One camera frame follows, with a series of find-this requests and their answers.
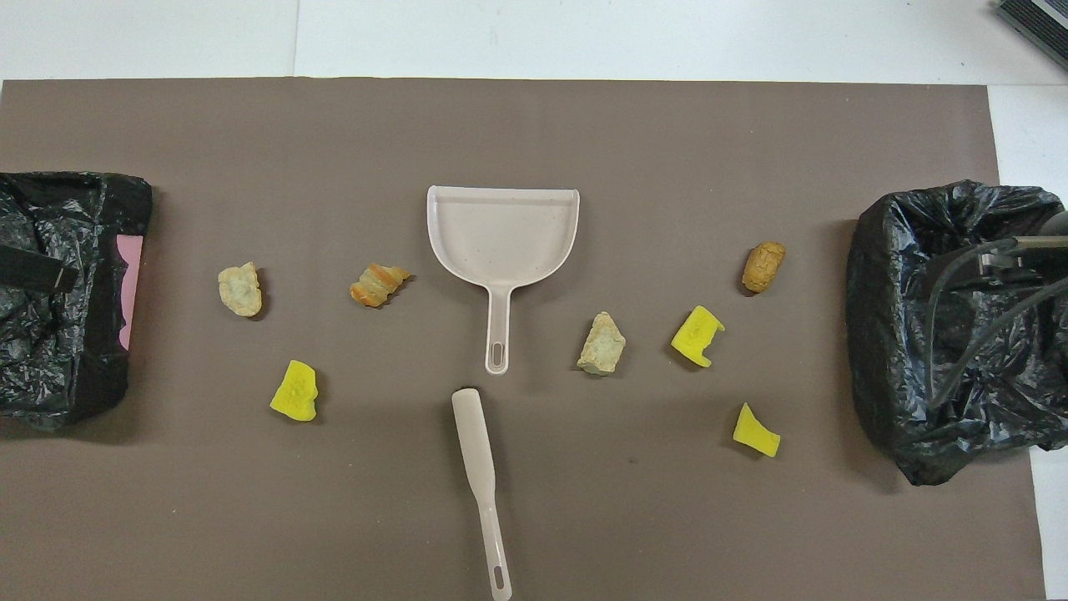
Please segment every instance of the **dustpan handle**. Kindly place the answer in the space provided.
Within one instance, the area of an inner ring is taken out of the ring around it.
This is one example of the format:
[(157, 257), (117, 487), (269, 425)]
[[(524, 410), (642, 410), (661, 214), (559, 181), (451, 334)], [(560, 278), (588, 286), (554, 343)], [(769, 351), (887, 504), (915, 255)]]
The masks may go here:
[(512, 290), (490, 288), (489, 323), (486, 327), (486, 371), (500, 376), (508, 371), (508, 315)]
[(497, 507), (478, 507), (482, 522), (482, 541), (486, 549), (486, 567), (489, 569), (489, 587), (494, 601), (512, 599), (512, 579), (508, 578), (508, 563), (504, 558), (504, 540), (501, 523), (497, 519)]

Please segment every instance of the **white table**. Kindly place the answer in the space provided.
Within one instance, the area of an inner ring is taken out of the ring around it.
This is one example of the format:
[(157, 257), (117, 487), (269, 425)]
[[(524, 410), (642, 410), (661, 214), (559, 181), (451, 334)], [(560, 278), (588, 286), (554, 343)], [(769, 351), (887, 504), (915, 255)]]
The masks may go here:
[[(0, 80), (290, 75), (985, 84), (1002, 183), (1068, 196), (1068, 70), (987, 0), (0, 0)], [(1068, 598), (1068, 449), (1032, 470)]]

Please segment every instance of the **black cable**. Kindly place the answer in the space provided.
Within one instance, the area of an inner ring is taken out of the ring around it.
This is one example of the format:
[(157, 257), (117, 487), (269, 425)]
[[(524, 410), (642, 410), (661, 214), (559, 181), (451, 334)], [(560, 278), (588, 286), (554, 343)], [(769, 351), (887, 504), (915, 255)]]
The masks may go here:
[(985, 252), (989, 252), (991, 250), (1006, 250), (1015, 247), (1016, 244), (1016, 238), (1011, 237), (977, 243), (962, 252), (960, 256), (954, 258), (948, 265), (945, 266), (945, 268), (942, 269), (938, 279), (934, 280), (934, 285), (931, 286), (930, 295), (927, 298), (927, 313), (924, 316), (924, 355), (926, 357), (925, 363), (927, 364), (926, 398), (928, 401), (934, 395), (934, 310), (938, 307), (939, 294), (942, 292), (942, 288), (945, 287), (945, 284), (949, 281), (949, 276), (952, 276), (957, 269), (969, 260), (974, 260), (977, 255)]
[(979, 354), (983, 347), (987, 343), (990, 343), (990, 339), (993, 338), (995, 334), (1011, 325), (1012, 321), (1020, 317), (1024, 312), (1041, 303), (1042, 300), (1056, 296), (1066, 289), (1068, 289), (1068, 276), (1058, 279), (1049, 285), (1042, 286), (1041, 289), (1023, 300), (1020, 300), (1020, 302), (1014, 305), (1011, 310), (1005, 312), (1000, 318), (991, 322), (990, 326), (983, 331), (983, 334), (979, 335), (974, 343), (969, 345), (967, 349), (964, 349), (964, 354), (957, 360), (957, 363), (953, 364), (953, 367), (949, 369), (945, 379), (945, 381), (951, 384), (942, 388), (942, 392), (939, 393), (938, 398), (934, 399), (934, 405), (930, 407), (941, 407), (941, 405), (944, 404), (945, 399), (949, 396), (949, 391), (957, 390), (957, 386), (960, 384), (960, 378), (964, 375), (964, 370), (968, 369), (969, 362), (975, 359), (975, 355)]

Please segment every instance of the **dustpan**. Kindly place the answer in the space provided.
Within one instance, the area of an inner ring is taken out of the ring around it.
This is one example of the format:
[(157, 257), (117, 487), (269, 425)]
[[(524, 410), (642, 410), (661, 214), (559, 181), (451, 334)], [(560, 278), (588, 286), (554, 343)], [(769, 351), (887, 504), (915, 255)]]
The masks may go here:
[(430, 186), (426, 225), (438, 260), (489, 292), (486, 371), (504, 374), (512, 291), (564, 264), (579, 225), (579, 191)]

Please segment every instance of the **black garbage bag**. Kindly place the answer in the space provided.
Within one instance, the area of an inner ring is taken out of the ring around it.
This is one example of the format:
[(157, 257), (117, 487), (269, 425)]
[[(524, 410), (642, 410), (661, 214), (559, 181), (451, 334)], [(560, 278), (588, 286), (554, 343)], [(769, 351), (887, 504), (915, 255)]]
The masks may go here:
[[(152, 187), (140, 177), (0, 173), (0, 247), (9, 257), (0, 265), (0, 416), (56, 430), (123, 398), (127, 265), (115, 236), (144, 235), (151, 213)], [(53, 266), (57, 289), (38, 289), (34, 275)]]
[(1062, 210), (1041, 188), (964, 180), (886, 194), (861, 215), (846, 283), (853, 404), (913, 485), (945, 483), (986, 453), (1068, 443), (1068, 299), (1055, 294), (1068, 281), (946, 288), (929, 348), (924, 328), (944, 257), (1035, 235)]

